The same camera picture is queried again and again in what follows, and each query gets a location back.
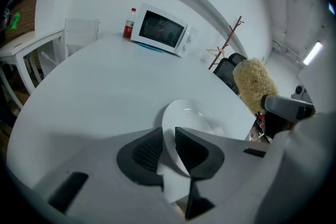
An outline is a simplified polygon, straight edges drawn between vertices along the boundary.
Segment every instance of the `microwave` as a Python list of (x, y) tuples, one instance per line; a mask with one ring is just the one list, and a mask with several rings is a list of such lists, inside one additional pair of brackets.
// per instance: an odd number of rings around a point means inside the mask
[(131, 40), (185, 57), (197, 34), (190, 24), (143, 3), (137, 12)]

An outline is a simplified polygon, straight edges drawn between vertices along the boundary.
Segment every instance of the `plastic bottle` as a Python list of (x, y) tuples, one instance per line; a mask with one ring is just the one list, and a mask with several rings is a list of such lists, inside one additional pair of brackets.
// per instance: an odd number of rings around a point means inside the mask
[(132, 11), (129, 13), (126, 24), (125, 24), (125, 29), (124, 29), (124, 37), (125, 38), (131, 38), (132, 30), (133, 30), (133, 25), (135, 21), (135, 8), (132, 8)]

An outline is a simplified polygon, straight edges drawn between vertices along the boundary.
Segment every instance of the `white table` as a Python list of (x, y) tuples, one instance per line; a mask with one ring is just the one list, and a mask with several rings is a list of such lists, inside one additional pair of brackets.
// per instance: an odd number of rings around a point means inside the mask
[[(63, 61), (23, 107), (10, 136), (7, 165), (28, 187), (92, 141), (161, 126), (172, 101), (197, 100), (222, 120), (226, 136), (245, 139), (255, 117), (206, 66), (123, 40), (100, 39)], [(190, 180), (163, 152), (169, 202)]]
[[(35, 35), (34, 31), (31, 31), (31, 32), (25, 33), (24, 35), (19, 36), (18, 38), (12, 40), (11, 42), (7, 43), (4, 47), (0, 49), (0, 61), (2, 63), (9, 63), (12, 65), (16, 65), (17, 70), (19, 71), (20, 77), (30, 94), (32, 94), (35, 87), (27, 71), (27, 68), (24, 62), (24, 57), (30, 54), (33, 50), (37, 49), (38, 47), (54, 39), (61, 39), (59, 41), (59, 44), (63, 44), (63, 40), (62, 40), (63, 30), (64, 28), (57, 29), (52, 32), (45, 33), (44, 35), (39, 35), (39, 36)], [(29, 55), (29, 60), (30, 60), (31, 66), (33, 68), (34, 74), (38, 82), (41, 82), (41, 78), (37, 71), (32, 54)], [(15, 96), (14, 92), (12, 91), (2, 71), (1, 66), (0, 66), (0, 77), (6, 89), (9, 91), (10, 96), (14, 99), (16, 104), (20, 108), (22, 108), (22, 104), (20, 103), (20, 101)]]

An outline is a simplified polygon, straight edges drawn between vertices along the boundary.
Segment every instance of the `white chair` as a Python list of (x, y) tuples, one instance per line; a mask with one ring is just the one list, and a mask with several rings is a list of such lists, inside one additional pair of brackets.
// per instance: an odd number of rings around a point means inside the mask
[(66, 19), (65, 20), (65, 58), (74, 54), (82, 47), (98, 39), (100, 19)]

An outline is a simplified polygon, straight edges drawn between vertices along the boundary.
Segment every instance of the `black chair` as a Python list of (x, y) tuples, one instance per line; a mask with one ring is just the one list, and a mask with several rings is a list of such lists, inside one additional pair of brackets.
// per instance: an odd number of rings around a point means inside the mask
[(238, 94), (238, 87), (233, 77), (233, 70), (236, 65), (227, 58), (223, 58), (216, 67), (214, 74), (218, 76), (228, 87)]
[(235, 65), (239, 64), (240, 62), (246, 60), (246, 57), (244, 57), (241, 54), (234, 53), (229, 56), (229, 60), (234, 63)]

